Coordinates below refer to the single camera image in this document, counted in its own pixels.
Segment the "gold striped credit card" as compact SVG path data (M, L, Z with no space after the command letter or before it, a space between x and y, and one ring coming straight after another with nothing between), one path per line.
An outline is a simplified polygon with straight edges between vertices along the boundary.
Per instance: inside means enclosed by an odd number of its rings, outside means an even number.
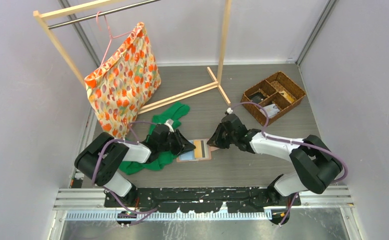
M208 159L210 157L210 148L207 141L207 139L193 140L193 145L195 146L193 154L195 159Z

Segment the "pink leather card holder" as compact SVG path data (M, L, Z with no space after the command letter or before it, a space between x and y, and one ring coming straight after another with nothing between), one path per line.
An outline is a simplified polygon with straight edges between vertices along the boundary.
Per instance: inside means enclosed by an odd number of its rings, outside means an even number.
M186 163L211 160L212 152L218 150L218 148L208 145L207 141L207 138L189 140L195 146L195 149L178 156L176 162Z

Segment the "woven wicker divided basket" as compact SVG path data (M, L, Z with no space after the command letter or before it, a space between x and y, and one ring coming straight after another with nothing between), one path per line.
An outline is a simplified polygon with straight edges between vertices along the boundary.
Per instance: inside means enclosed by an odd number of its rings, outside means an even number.
M279 91L286 91L295 102L290 104L284 97L279 94ZM249 100L249 96L256 93L262 92L267 95L266 99L261 103L257 104ZM278 71L271 76L265 78L249 89L245 90L241 96L241 102L246 102L243 107L261 124L271 125L273 122L281 118L283 115L291 111L294 107L298 106L303 98L306 96L306 92L295 83L290 77L288 77L282 71ZM270 104L277 104L280 108L278 113L273 118L265 117L261 112L260 108Z

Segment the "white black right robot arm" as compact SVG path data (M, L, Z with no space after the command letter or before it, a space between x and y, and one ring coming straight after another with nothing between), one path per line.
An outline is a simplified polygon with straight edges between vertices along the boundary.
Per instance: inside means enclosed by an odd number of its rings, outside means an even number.
M287 138L247 129L233 113L221 120L207 144L218 149L235 145L242 152L270 155L292 163L294 172L278 176L266 189L268 200L277 206L295 193L321 194L348 173L345 163L319 137Z

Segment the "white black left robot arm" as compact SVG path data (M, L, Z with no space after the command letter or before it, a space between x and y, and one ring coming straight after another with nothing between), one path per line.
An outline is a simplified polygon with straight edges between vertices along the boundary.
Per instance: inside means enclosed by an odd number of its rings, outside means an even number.
M195 149L168 120L155 124L151 134L137 143L103 132L76 157L74 166L95 185L115 195L122 206L130 207L135 203L137 187L118 172L122 162L151 163L164 152L180 156Z

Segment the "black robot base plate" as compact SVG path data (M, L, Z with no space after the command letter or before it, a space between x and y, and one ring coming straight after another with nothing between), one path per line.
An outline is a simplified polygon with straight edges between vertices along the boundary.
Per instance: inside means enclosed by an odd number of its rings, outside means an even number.
M259 213L266 207L287 209L299 206L295 194L278 196L266 187L139 187L120 197L104 190L106 208L133 208L137 212L188 214L217 213L227 209L229 213Z

